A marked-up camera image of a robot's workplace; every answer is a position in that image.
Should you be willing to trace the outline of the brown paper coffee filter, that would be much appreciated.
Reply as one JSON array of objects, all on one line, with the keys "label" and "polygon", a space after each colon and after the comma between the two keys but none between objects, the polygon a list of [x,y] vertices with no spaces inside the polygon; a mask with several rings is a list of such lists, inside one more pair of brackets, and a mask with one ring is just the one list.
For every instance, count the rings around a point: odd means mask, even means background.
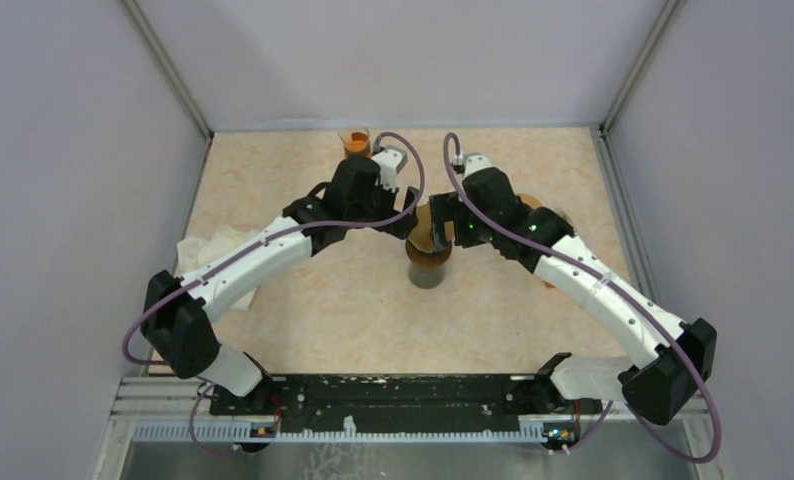
[{"label": "brown paper coffee filter", "polygon": [[409,257],[431,256],[431,255],[450,255],[452,253],[452,243],[450,237],[446,236],[449,242],[446,247],[436,247],[432,235],[431,209],[428,203],[418,206],[415,210],[417,224],[409,233],[405,241],[405,251]]}]

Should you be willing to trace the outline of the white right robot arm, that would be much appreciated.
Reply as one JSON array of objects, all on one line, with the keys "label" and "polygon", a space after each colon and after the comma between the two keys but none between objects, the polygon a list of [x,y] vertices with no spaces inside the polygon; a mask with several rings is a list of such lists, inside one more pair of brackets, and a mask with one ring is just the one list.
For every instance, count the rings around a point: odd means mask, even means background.
[{"label": "white right robot arm", "polygon": [[698,390],[676,350],[683,349],[699,376],[709,379],[715,328],[703,318],[685,321],[644,297],[599,260],[562,216],[517,196],[498,168],[472,172],[462,188],[485,216],[533,244],[526,246],[490,227],[456,192],[429,200],[435,244],[442,245],[451,232],[454,245],[462,248],[491,245],[505,259],[566,293],[625,352],[604,360],[556,356],[549,376],[536,385],[540,406],[561,412],[575,399],[623,401],[647,421],[668,424]]}]

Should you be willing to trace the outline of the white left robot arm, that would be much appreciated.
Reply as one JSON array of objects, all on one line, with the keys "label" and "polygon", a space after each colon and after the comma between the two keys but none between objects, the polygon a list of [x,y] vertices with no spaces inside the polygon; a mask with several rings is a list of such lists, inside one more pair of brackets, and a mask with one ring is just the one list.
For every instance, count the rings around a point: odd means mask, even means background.
[{"label": "white left robot arm", "polygon": [[333,177],[283,209],[261,232],[232,252],[179,277],[168,271],[148,284],[141,335],[176,377],[201,378],[233,394],[250,414],[273,399],[269,375],[249,355],[222,344],[217,321],[262,283],[345,239],[352,229],[372,229],[399,239],[416,223],[420,192],[411,187],[395,206],[404,151],[385,148],[370,157],[351,155]]}]

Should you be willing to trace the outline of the coffee filter box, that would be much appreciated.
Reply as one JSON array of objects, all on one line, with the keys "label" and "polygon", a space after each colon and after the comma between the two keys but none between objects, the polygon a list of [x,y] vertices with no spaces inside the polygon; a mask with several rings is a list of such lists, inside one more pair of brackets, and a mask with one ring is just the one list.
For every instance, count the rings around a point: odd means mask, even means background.
[{"label": "coffee filter box", "polygon": [[571,217],[570,217],[570,216],[569,216],[569,215],[568,215],[568,214],[567,214],[567,213],[566,213],[566,212],[565,212],[565,211],[564,211],[562,208],[557,208],[557,209],[555,210],[555,213],[556,213],[556,214],[557,214],[557,215],[558,215],[558,216],[559,216],[559,217],[560,217],[562,220],[564,220],[564,221],[565,221],[565,222],[566,222],[566,223],[567,223],[567,224],[568,224],[568,225],[569,225],[571,228],[574,228],[574,222],[573,222],[573,220],[571,219]]}]

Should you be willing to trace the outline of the orange glass flask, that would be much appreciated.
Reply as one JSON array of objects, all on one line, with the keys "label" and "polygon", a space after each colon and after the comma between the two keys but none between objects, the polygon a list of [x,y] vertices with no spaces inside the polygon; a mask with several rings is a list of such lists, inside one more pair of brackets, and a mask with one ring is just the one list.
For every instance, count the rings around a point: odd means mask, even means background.
[{"label": "orange glass flask", "polygon": [[359,126],[347,128],[338,132],[338,138],[342,143],[346,158],[351,156],[371,157],[372,146],[368,128]]}]

